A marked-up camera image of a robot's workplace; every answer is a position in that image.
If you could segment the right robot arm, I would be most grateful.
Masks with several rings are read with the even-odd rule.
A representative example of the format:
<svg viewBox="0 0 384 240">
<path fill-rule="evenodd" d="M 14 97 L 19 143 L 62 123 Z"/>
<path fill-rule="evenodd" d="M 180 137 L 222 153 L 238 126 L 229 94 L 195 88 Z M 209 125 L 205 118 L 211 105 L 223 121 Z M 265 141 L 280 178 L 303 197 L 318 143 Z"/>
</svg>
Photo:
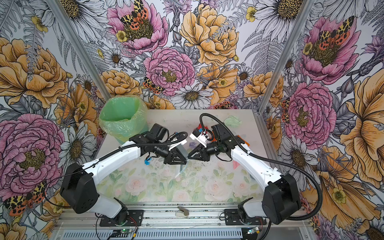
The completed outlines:
<svg viewBox="0 0 384 240">
<path fill-rule="evenodd" d="M 238 205 L 238 214 L 243 223 L 264 217 L 278 225 L 301 208 L 296 180 L 291 175 L 283 175 L 260 158 L 252 157 L 249 144 L 240 136 L 232 136 L 222 125 L 214 125 L 209 132 L 212 139 L 207 138 L 202 127 L 193 130 L 190 138 L 199 144 L 188 158 L 208 162 L 211 156 L 226 154 L 240 164 L 263 190 L 262 200 L 249 198 Z"/>
</svg>

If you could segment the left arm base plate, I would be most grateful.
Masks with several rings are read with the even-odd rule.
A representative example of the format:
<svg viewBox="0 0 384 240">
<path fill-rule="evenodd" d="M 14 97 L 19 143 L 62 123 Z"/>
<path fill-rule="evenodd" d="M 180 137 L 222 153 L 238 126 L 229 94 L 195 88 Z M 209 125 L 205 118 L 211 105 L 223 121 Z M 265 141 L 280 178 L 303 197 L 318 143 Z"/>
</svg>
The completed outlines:
<svg viewBox="0 0 384 240">
<path fill-rule="evenodd" d="M 143 215 L 143 210 L 122 210 L 114 218 L 102 216 L 100 227 L 140 227 Z"/>
</svg>

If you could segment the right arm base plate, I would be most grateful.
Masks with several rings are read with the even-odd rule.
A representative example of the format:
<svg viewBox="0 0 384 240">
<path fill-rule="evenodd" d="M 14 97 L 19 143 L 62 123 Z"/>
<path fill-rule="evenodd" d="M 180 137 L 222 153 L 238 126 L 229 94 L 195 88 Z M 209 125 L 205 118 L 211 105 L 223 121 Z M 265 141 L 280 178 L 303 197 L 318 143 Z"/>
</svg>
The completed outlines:
<svg viewBox="0 0 384 240">
<path fill-rule="evenodd" d="M 245 212 L 238 209 L 225 209 L 224 221 L 227 226 L 240 226 L 240 225 L 255 225 L 264 226 L 267 224 L 266 218 L 263 217 L 248 217 Z"/>
</svg>

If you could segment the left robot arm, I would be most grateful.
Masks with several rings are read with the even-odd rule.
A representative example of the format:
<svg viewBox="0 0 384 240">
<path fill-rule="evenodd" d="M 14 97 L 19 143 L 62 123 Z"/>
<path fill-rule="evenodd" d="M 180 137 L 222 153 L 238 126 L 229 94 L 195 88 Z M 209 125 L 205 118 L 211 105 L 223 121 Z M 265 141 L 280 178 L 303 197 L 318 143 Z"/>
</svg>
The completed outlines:
<svg viewBox="0 0 384 240">
<path fill-rule="evenodd" d="M 168 129 L 154 124 L 150 131 L 132 136 L 116 150 L 83 165 L 67 167 L 60 195 L 77 214 L 99 214 L 116 226 L 123 226 L 130 218 L 126 205 L 117 198 L 98 192 L 97 186 L 108 175 L 123 165 L 146 154 L 154 154 L 166 165 L 185 165 L 186 157 L 178 146 L 186 143 L 187 132 L 164 139 Z"/>
</svg>

